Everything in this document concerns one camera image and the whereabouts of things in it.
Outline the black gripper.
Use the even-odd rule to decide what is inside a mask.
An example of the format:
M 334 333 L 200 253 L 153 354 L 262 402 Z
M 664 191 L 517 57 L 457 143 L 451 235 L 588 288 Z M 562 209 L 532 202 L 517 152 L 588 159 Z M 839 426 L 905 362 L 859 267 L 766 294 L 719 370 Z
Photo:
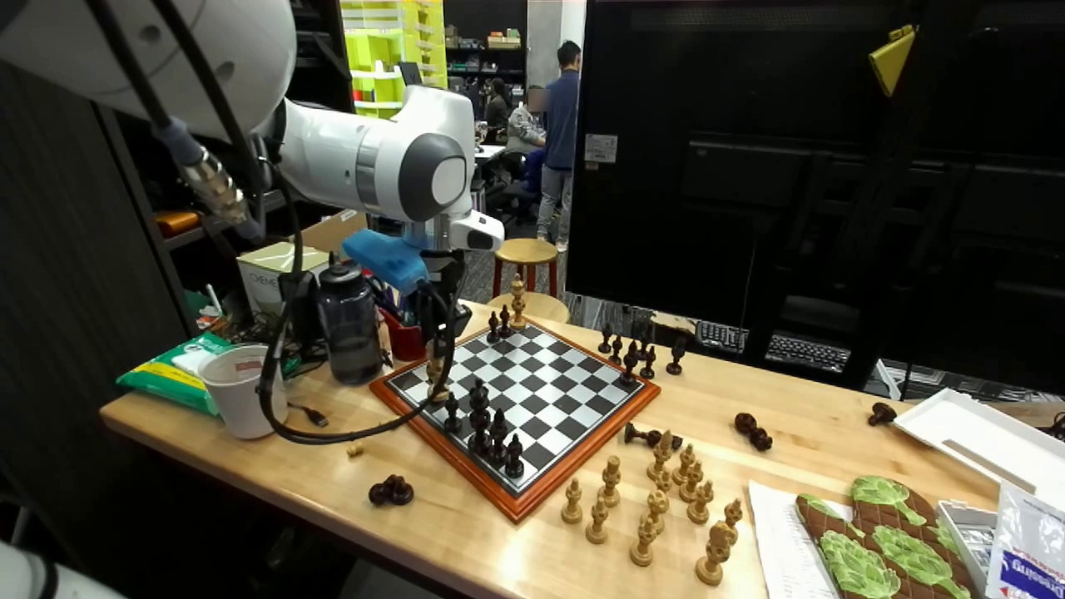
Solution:
M 425 333 L 462 333 L 471 323 L 471 310 L 459 303 L 459 281 L 465 278 L 465 255 L 452 253 L 425 253 L 425 281 L 416 288 L 414 308 L 419 326 Z

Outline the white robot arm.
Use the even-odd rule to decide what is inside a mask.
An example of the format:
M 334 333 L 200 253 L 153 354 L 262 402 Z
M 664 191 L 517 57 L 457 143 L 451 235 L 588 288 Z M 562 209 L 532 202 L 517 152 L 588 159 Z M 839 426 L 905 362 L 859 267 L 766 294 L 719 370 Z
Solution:
M 218 140 L 307 200 L 399 222 L 416 253 L 505 239 L 473 200 L 473 102 L 424 84 L 391 120 L 298 101 L 289 0 L 0 0 L 0 61 L 147 120 L 208 209 L 232 227 L 254 209 L 210 152 Z

